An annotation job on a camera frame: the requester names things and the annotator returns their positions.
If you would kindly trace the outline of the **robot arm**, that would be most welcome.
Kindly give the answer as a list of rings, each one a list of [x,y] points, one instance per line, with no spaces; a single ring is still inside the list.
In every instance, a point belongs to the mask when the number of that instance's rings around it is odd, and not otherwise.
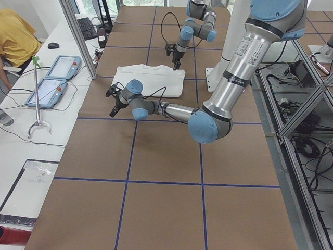
[[[305,31],[306,1],[251,1],[245,31],[224,71],[217,75],[217,86],[200,108],[150,101],[142,95],[143,85],[131,80],[126,86],[110,86],[106,96],[116,104],[110,115],[130,107],[135,120],[149,115],[172,118],[188,126],[191,137],[199,143],[211,143],[227,136],[232,129],[232,109],[269,47],[279,41],[300,38]]]
[[[213,42],[217,35],[217,31],[214,29],[216,13],[205,1],[188,1],[186,11],[189,18],[184,21],[178,41],[172,50],[174,70],[179,69],[181,65],[180,60],[184,56],[193,36]]]

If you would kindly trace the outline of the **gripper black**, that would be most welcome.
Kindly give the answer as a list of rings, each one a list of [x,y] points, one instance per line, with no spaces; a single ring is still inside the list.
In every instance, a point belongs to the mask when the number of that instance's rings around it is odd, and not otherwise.
[[[180,52],[177,49],[173,50],[173,63],[174,63],[174,67],[173,70],[178,70],[181,66],[181,62],[180,60],[183,58],[185,52]]]
[[[110,112],[110,117],[115,117],[116,114],[120,111],[120,109],[126,108],[128,106],[128,102],[122,102],[119,98],[116,98],[116,105],[112,108],[112,111]]]

